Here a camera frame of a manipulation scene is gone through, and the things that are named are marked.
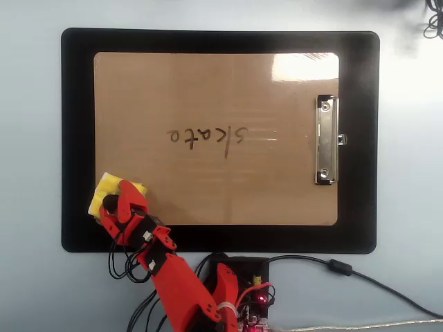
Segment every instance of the cable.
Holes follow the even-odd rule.
[[[154,290],[151,294],[149,294],[146,297],[145,300],[143,300],[143,302],[141,302],[138,305],[136,310],[132,313],[131,319],[129,320],[129,323],[127,325],[126,332],[132,332],[132,330],[134,329],[134,327],[135,327],[138,319],[140,318],[141,314],[147,308],[147,306],[150,305],[150,303],[152,302],[152,300],[155,298],[156,295],[157,295],[157,291]]]
[[[147,282],[150,277],[151,277],[151,273],[148,271],[146,276],[142,279],[137,278],[134,276],[133,274],[133,270],[140,265],[139,262],[135,262],[137,256],[139,256],[142,252],[145,252],[148,247],[144,246],[140,249],[138,249],[137,251],[133,252],[132,254],[128,255],[127,251],[126,251],[126,247],[123,247],[123,251],[126,255],[126,262],[125,262],[125,269],[122,273],[118,273],[116,270],[116,265],[115,265],[115,260],[114,260],[114,255],[116,253],[116,246],[118,244],[118,240],[120,237],[125,236],[125,231],[123,230],[122,232],[120,232],[117,237],[114,239],[114,241],[111,244],[111,247],[109,248],[109,252],[108,252],[108,271],[109,274],[111,275],[111,277],[113,277],[114,279],[120,280],[123,279],[124,277],[128,277],[128,279],[131,282],[134,282],[136,284],[140,284],[140,283],[144,283]]]
[[[262,265],[269,264],[272,261],[280,261],[281,259],[301,259],[301,260],[305,260],[305,261],[315,261],[316,263],[320,263],[320,264],[324,264],[324,265],[329,265],[328,261],[324,261],[323,259],[319,259],[319,258],[316,258],[316,257],[310,257],[310,256],[304,256],[304,255],[281,255],[281,256],[275,256],[275,257],[272,257],[272,258],[267,259],[266,261],[264,261]]]
[[[364,275],[363,273],[359,273],[357,271],[354,271],[352,269],[351,265],[343,263],[341,261],[337,261],[335,259],[330,259],[329,261],[325,261],[323,259],[310,257],[310,256],[304,256],[304,255],[283,255],[283,256],[276,256],[276,257],[272,257],[270,259],[267,259],[265,262],[263,262],[263,266],[271,263],[272,261],[278,261],[281,259],[302,259],[302,260],[306,260],[306,261],[315,261],[316,263],[326,265],[329,268],[329,270],[332,272],[339,273],[342,275],[347,275],[347,276],[356,275],[357,277],[360,277],[361,279],[364,279],[367,282],[370,282],[370,283],[384,289],[385,291],[388,291],[389,293],[397,296],[398,298],[404,300],[405,302],[408,302],[411,306],[422,311],[423,313],[426,313],[426,314],[433,316],[435,318],[443,319],[443,315],[440,315],[438,313],[434,313],[434,312],[420,306],[417,302],[414,302],[412,299],[405,296],[404,294],[397,292],[396,290],[392,289],[391,287],[388,287],[387,285],[382,284],[381,282],[378,282],[377,280],[375,280],[371,277],[368,277],[367,275]]]
[[[382,329],[387,327],[397,327],[406,325],[417,325],[417,324],[432,324],[432,323],[443,323],[443,320],[410,320],[407,322],[394,322],[385,324],[373,324],[364,326],[314,326],[314,327],[304,327],[299,329],[283,330],[279,328],[271,328],[272,332],[305,332],[305,331],[322,331],[322,330],[336,330],[336,331],[360,331],[369,329]]]
[[[160,301],[160,299],[157,299],[157,300],[152,304],[151,309],[150,309],[149,313],[147,314],[145,332],[147,332],[147,327],[148,327],[149,324],[150,324],[150,318],[151,318],[152,311],[154,310],[155,305],[156,305],[159,301]]]
[[[157,330],[155,330],[155,332],[160,332],[161,327],[163,326],[163,324],[165,323],[167,318],[168,318],[167,315],[163,316],[163,318],[161,319],[159,325],[157,326]]]
[[[443,39],[443,0],[426,0],[426,5],[435,12],[428,20],[428,25],[423,31],[423,36],[427,39],[440,37]],[[427,32],[436,30],[435,34],[429,35]]]
[[[228,255],[225,254],[224,252],[213,252],[213,253],[209,254],[208,256],[206,256],[205,258],[203,258],[203,259],[201,260],[201,262],[196,266],[196,268],[195,268],[195,270],[194,270],[194,273],[197,274],[198,278],[200,278],[200,274],[201,274],[201,271],[203,270],[203,267],[204,267],[205,263],[206,263],[211,257],[219,256],[219,255],[220,255],[220,256],[223,256],[223,257],[228,257]]]
[[[435,317],[435,318],[443,319],[443,315],[440,315],[440,314],[438,314],[438,313],[434,313],[434,312],[432,312],[432,311],[430,311],[430,310],[428,310],[428,309],[426,309],[426,308],[420,306],[417,302],[414,302],[414,301],[413,301],[412,299],[410,299],[409,297],[407,297],[407,296],[401,294],[400,292],[397,292],[395,289],[392,289],[391,287],[389,287],[389,286],[387,286],[387,285],[385,285],[385,284],[382,284],[381,282],[378,282],[377,280],[375,280],[375,279],[373,279],[373,278],[371,278],[371,277],[368,277],[367,275],[364,275],[364,274],[359,273],[359,272],[357,272],[357,271],[352,271],[352,274],[353,274],[353,275],[356,275],[357,277],[360,277],[361,279],[364,279],[364,280],[366,280],[366,281],[368,281],[368,282],[373,283],[374,285],[376,285],[376,286],[378,286],[378,287],[384,289],[385,291],[388,291],[389,293],[391,293],[391,294],[393,294],[393,295],[399,297],[400,299],[402,299],[402,300],[408,302],[411,306],[414,306],[414,307],[417,308],[418,310],[423,311],[424,313],[427,313],[427,314],[430,315],[430,316],[433,316],[433,317]]]
[[[240,303],[242,303],[243,297],[244,297],[247,293],[249,293],[249,292],[251,292],[251,291],[257,291],[257,290],[262,289],[262,288],[264,288],[264,287],[273,287],[273,286],[272,286],[272,284],[271,284],[270,282],[264,282],[264,283],[261,284],[261,285],[258,285],[258,286],[252,286],[252,287],[247,288],[247,289],[246,289],[246,290],[245,290],[245,291],[244,291],[244,292],[238,297],[238,299],[237,299],[237,301],[236,301],[236,303],[235,303],[235,309],[238,309]]]

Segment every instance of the red robotic arm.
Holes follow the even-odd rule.
[[[170,229],[149,215],[146,198],[126,180],[121,195],[108,195],[100,217],[117,244],[140,250],[137,260],[152,281],[176,332],[238,332],[234,303],[238,296],[235,273],[217,266],[217,287],[211,295],[186,261],[177,256]]]

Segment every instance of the table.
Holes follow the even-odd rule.
[[[370,255],[334,258],[443,313],[443,68],[437,62],[443,41],[422,37],[417,23],[428,16],[424,1],[3,0],[0,329],[124,331],[152,289],[113,280],[106,254],[70,254],[60,243],[60,35],[71,26],[375,31],[381,38],[378,246]],[[203,255],[183,256],[194,266]],[[355,277],[309,262],[275,262],[271,281],[277,297],[270,319],[278,326],[428,319]],[[162,315],[159,306],[152,323]]]

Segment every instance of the yellow sponge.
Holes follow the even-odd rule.
[[[88,214],[94,216],[95,218],[100,219],[100,206],[103,204],[103,198],[109,194],[119,195],[121,193],[120,188],[118,186],[121,178],[117,176],[111,175],[109,173],[104,173],[100,182],[97,185],[97,188],[94,192],[94,196],[92,198],[92,202],[88,209]],[[141,185],[141,183],[132,183],[135,185],[137,190],[145,196],[147,193],[147,189]]]

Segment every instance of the clipboard clip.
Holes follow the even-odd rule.
[[[347,144],[338,133],[338,98],[318,95],[316,100],[316,177],[317,185],[338,181],[338,147]]]

